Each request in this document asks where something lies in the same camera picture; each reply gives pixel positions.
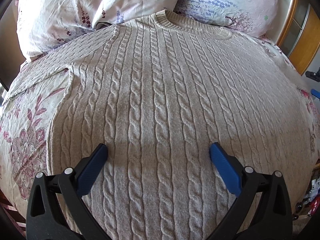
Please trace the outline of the left floral pillow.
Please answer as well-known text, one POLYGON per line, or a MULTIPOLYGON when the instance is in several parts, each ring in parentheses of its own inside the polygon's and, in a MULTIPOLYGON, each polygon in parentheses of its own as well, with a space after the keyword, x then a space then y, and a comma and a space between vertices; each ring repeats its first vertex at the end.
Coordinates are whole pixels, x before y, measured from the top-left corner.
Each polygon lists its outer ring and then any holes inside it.
POLYGON ((22 55, 34 61, 86 33, 163 9, 177 0, 16 0, 22 55))

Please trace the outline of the wooden glass door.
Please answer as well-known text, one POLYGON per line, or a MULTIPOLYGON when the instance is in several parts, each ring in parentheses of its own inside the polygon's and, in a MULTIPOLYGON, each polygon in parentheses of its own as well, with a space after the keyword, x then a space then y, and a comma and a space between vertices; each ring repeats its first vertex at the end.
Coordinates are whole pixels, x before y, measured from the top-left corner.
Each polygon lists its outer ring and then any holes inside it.
POLYGON ((319 18, 308 0, 291 0, 277 45, 303 75, 319 50, 319 18))

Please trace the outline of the right floral pillow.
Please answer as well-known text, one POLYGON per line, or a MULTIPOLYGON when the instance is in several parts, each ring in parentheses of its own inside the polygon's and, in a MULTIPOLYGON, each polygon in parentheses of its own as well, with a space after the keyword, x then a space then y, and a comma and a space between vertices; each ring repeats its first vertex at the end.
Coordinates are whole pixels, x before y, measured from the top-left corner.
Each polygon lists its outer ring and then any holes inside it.
POLYGON ((261 37, 271 29, 278 0, 178 0, 174 11, 204 24, 261 37))

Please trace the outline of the floral pillow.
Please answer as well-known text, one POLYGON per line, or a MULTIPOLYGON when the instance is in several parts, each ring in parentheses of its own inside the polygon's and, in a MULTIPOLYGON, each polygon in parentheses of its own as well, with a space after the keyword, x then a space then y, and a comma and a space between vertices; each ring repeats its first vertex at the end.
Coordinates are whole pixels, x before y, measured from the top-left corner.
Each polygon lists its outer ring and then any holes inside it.
POLYGON ((271 29, 278 0, 178 0, 174 11, 204 24, 261 37, 271 29))
POLYGON ((177 0, 16 0, 22 55, 34 61, 86 33, 163 9, 177 0))

